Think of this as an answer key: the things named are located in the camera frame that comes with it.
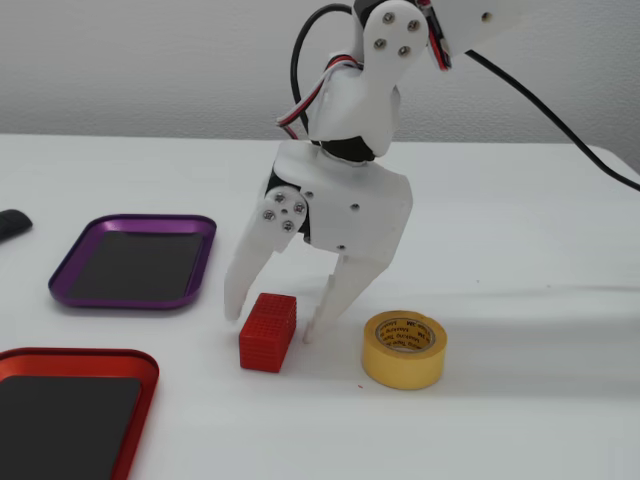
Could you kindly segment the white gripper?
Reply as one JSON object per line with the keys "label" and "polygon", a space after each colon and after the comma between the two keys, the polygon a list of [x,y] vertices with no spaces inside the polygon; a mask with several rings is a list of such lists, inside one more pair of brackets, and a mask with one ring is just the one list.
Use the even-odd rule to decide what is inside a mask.
{"label": "white gripper", "polygon": [[307,215],[307,243],[341,254],[305,329],[310,344],[390,265],[411,213],[411,187],[406,176],[375,162],[333,158],[302,141],[281,143],[273,173],[300,191],[274,187],[257,202],[225,275],[224,313],[239,319],[258,274],[288,247]]}

